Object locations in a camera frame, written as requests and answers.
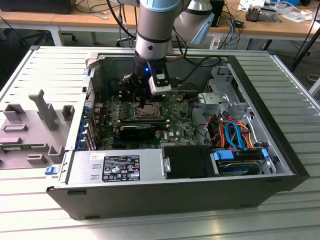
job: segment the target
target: blue release latch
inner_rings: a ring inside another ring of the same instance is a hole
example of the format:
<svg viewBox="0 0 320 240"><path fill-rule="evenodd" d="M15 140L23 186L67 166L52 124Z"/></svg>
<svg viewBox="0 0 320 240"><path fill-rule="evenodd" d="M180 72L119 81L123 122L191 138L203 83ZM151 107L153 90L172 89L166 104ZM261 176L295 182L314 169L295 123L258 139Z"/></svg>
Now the blue release latch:
<svg viewBox="0 0 320 240"><path fill-rule="evenodd" d="M269 153L268 153L268 151L267 151L267 149L262 149L261 150L261 152L262 152L262 154L263 154L263 156L264 156L264 158L266 159L267 157L269 157Z"/></svg>
<svg viewBox="0 0 320 240"><path fill-rule="evenodd" d="M234 160L234 154L231 150L218 150L213 154L214 160Z"/></svg>
<svg viewBox="0 0 320 240"><path fill-rule="evenodd" d="M45 175L55 175L57 173L58 173L58 168L56 166L47 166L44 171Z"/></svg>

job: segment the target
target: metal slats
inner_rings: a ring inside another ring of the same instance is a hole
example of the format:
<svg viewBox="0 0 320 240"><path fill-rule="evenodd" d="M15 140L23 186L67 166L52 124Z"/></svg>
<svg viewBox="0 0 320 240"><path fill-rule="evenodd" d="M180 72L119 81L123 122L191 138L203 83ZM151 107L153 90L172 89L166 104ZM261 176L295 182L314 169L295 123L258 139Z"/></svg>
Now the metal slats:
<svg viewBox="0 0 320 240"><path fill-rule="evenodd" d="M81 87L85 75L77 74L77 71L81 70L78 65L84 64L85 56L90 52L110 52L111 49L116 51L114 48L101 47L41 47L33 53L33 57L26 64L30 74L20 73L12 87L16 89L29 89L33 86ZM212 53L208 50L190 50L190 52L198 55ZM40 239L45 234L47 239L65 239L67 235L79 239L318 239L320 235L320 230L316 227L320 226L320 124L318 124L320 121L317 122L320 116L318 110L300 94L294 79L288 77L289 74L284 69L280 69L280 64L275 63L267 52L218 50L215 54L235 55L243 68L247 69L249 79L278 121L280 128L311 175L311 179L294 191L276 194L258 208L74 221L45 193L45 186L56 179L43 178L43 169L1 171L0 174L3 174L0 175L0 193L4 186L10 189L5 189L3 193L12 193L0 195L1 238ZM62 74L60 70L67 71L68 65L70 72ZM261 66L266 68L262 71L257 70L261 69ZM51 72L53 69L60 71L60 74L34 72L37 70L41 72L46 68L51 68ZM5 106L4 102L7 99L12 101L28 99L21 94L10 95L10 92L11 89L1 101L1 109ZM59 93L47 96L49 97L47 100L52 101L55 97L74 96L54 102L54 108L62 108L64 104L70 105L77 101L76 94Z"/></svg>

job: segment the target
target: black cable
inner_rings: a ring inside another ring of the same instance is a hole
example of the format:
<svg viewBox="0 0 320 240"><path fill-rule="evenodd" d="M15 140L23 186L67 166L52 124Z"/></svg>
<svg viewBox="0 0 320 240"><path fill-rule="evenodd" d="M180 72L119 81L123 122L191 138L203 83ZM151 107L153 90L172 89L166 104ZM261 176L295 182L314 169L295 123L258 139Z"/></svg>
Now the black cable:
<svg viewBox="0 0 320 240"><path fill-rule="evenodd" d="M234 25L236 19L235 19L235 17L231 14L230 9L229 9L229 7L227 6L227 4L224 4L224 5L225 5L225 7L226 7L226 9L227 9L228 12L223 10L223 11L222 11L222 16L225 17L226 19L229 19L230 22ZM225 37L225 40L222 40L222 41L221 41L221 45L220 45L220 47L219 47L218 49L221 49L222 47L223 47L223 49L226 49L226 46L231 42L231 40L230 40L229 42L227 42L227 39L228 39L230 33L232 32L232 26L229 25L229 22L228 22L228 21L226 21L226 24L227 24L227 26L230 28L230 31L228 32L227 36ZM236 38L239 37L239 40L238 40L235 44L238 44L238 43L239 43L239 41L240 41L240 35L241 35L241 32L239 31L239 35L236 36L236 37L232 40L232 41L234 41Z"/></svg>
<svg viewBox="0 0 320 240"><path fill-rule="evenodd" d="M138 16L137 16L137 8L134 7L134 19L135 19L135 26L138 27Z"/></svg>
<svg viewBox="0 0 320 240"><path fill-rule="evenodd" d="M0 19L2 19L2 21L4 21L4 23L7 24L22 41L24 41L29 47L31 47L31 45L26 40L24 40L24 38L6 20L4 20L2 16L0 16Z"/></svg>
<svg viewBox="0 0 320 240"><path fill-rule="evenodd" d="M106 3L108 4L108 6L109 6L109 8L110 8L110 12L111 12L113 18L115 19L115 21L116 21L116 22L118 23L118 25L120 26L120 28L122 28L122 30L123 30L126 34L128 34L130 37L132 37L133 39L136 39L136 37L133 36L130 32L128 32L128 31L126 30L126 28L119 22L116 14L115 14L115 11L112 9L110 0L106 0Z"/></svg>
<svg viewBox="0 0 320 240"><path fill-rule="evenodd" d="M123 4L122 4L122 11L123 11L123 18L124 18L125 28L128 29L127 17L126 17L126 11L125 11L125 5L123 5ZM128 35L128 43L129 43L129 48L131 48L131 43L130 43L130 37L129 37L129 35Z"/></svg>
<svg viewBox="0 0 320 240"><path fill-rule="evenodd" d="M186 42L184 41L184 39L180 36L180 34L176 31L176 29L175 29L174 27L173 27L173 31L174 31L174 33L175 33L175 37L176 37L176 39L177 39L177 43L178 43L178 46L179 46L179 50L180 50L181 54L183 55L183 58L184 58L188 63L190 63L190 64L192 64L192 65L195 65L194 71L195 71L198 67L214 67L214 66L216 66L217 64L219 64L219 63L221 62L221 58L220 58L219 56L217 56L217 55L206 56L205 58L203 58L203 59L202 59L200 62L198 62L198 63L191 61L190 59L187 58L188 47L187 47ZM184 52L183 52L183 50L182 50L182 47L181 47L181 45L180 45L180 41L179 41L178 37L180 38L180 40L182 41L182 43L183 43L183 45L184 45L184 48L185 48ZM210 59L210 58L218 58L219 61L216 62L216 63L212 63L212 64L206 64L206 65L202 65L202 64L201 64L201 63L203 63L205 60Z"/></svg>
<svg viewBox="0 0 320 240"><path fill-rule="evenodd" d="M191 110L190 110L190 122L191 122L191 125L192 127L194 128L194 130L200 135L202 136L205 140L207 140L207 142L213 147L212 143L211 143L211 140L209 138L207 138L202 132L200 132L196 127L195 127L195 124L194 124L194 121L192 119L192 113L194 111L194 107L195 107L195 103L197 101L197 98L194 99L193 101L193 104L192 104L192 107L191 107Z"/></svg>
<svg viewBox="0 0 320 240"><path fill-rule="evenodd" d="M122 4L120 4L118 20L119 20L119 22L120 22L121 24L123 23L123 21L122 21L122 13L121 13L121 11L122 11L122 7L123 7L123 5L122 5ZM121 46L124 48L124 43L122 42L121 27L120 27L120 26L119 26L119 37L120 37L120 43L121 43Z"/></svg>
<svg viewBox="0 0 320 240"><path fill-rule="evenodd" d="M205 126L205 125L207 125L207 124L199 124L199 125L195 126L195 128L198 128L200 126Z"/></svg>
<svg viewBox="0 0 320 240"><path fill-rule="evenodd" d="M91 12L92 9L94 9L94 8L96 8L96 7L99 7L99 6L104 6L104 5L107 5L107 4L106 4L106 3L102 3L102 4L96 4L96 5L91 6L91 7L90 7L90 12L87 12L87 14L93 14L94 12ZM119 5L116 5L116 6L113 6L112 8L115 9L115 8L117 8L117 7L120 7L120 4L119 4ZM100 13L100 12L105 12L105 11L108 11L108 10L109 10L109 8L99 11L99 13Z"/></svg>
<svg viewBox="0 0 320 240"><path fill-rule="evenodd" d="M302 46L301 44L299 44L299 43L297 43L295 41L289 41L289 42L298 50L299 50L299 48L296 45L298 45L300 47ZM320 50L318 50L318 51L310 51L309 53L318 53L318 52L320 52Z"/></svg>
<svg viewBox="0 0 320 240"><path fill-rule="evenodd" d="M313 20L312 25L311 25L311 27L310 27L310 30L309 30L309 32L308 32L308 35L305 37L302 46L299 48L299 51L296 53L296 55L295 55L295 57L294 57L293 64L292 64L292 67L291 67L292 69L294 68L294 65L295 65L295 62L296 62L296 60L297 60L297 57L298 57L300 51L302 50L303 46L305 45L305 43L306 43L306 41L307 41L307 39L308 39L311 31L312 31L312 28L314 27L314 24L315 24L316 19L317 19L317 16L318 16L319 8L320 8L320 2L319 2L319 5L318 5L318 7L317 7L317 9L316 9L315 17L314 17L314 20Z"/></svg>
<svg viewBox="0 0 320 240"><path fill-rule="evenodd" d="M197 70L197 68L200 67L200 65L201 65L205 60L210 59L210 58L217 58L217 59L218 59L218 61L217 61L216 63L211 64L212 67L218 65L219 63L221 63L221 60L222 60L221 57L218 56L218 55L209 55L209 56L204 57L199 63L197 63L197 64L195 65L195 67L189 72L189 74L188 74L183 80L180 81L180 83L183 83L183 82L185 82L188 78L190 78L190 76Z"/></svg>
<svg viewBox="0 0 320 240"><path fill-rule="evenodd" d="M104 12L104 11L109 10L109 9L104 9L104 10L100 10L100 11L82 11L82 10L78 9L78 6L79 6L81 3L83 3L84 1L87 1L88 7L89 7L89 9L90 9L88 0L81 0L80 2L78 2L78 3L75 5L75 9L78 10L79 12L81 12L81 13L85 13L85 14L95 14L95 13L100 13L100 12Z"/></svg>

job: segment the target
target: sticker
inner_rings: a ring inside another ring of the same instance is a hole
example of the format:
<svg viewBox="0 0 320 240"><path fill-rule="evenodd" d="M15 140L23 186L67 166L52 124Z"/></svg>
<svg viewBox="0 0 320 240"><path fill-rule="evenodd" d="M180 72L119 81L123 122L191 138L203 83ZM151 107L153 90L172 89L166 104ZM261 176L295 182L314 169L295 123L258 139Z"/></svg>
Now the sticker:
<svg viewBox="0 0 320 240"><path fill-rule="evenodd" d="M122 182L140 180L140 156L103 156L102 180Z"/></svg>
<svg viewBox="0 0 320 240"><path fill-rule="evenodd" d="M2 147L1 149L4 151L22 150L21 147Z"/></svg>
<svg viewBox="0 0 320 240"><path fill-rule="evenodd" d="M90 154L90 160L103 160L105 158L106 154L103 153L91 153Z"/></svg>

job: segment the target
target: side panel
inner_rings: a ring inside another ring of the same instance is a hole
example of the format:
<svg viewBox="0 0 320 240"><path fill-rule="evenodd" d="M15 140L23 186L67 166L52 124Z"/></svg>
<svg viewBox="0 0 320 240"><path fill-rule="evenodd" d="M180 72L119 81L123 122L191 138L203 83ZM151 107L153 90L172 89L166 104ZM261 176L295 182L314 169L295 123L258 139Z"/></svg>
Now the side panel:
<svg viewBox="0 0 320 240"><path fill-rule="evenodd" d="M47 193L75 220L257 207L296 176L123 187L54 189Z"/></svg>
<svg viewBox="0 0 320 240"><path fill-rule="evenodd" d="M296 181L292 182L290 186L285 189L287 191L290 191L307 180L310 175L308 174L304 165L301 163L287 138L281 131L279 125L271 115L264 101L261 99L259 93L248 78L246 72L239 64L237 58L235 56L228 56L228 61L232 65L232 69L234 70L233 75L237 76L237 82L244 95L247 97L247 101L249 101L249 104L253 108L255 108L256 112L258 113L258 117L263 122L268 133L272 137L272 140L274 141L275 145L279 149L281 155L289 165L292 172L298 175Z"/></svg>

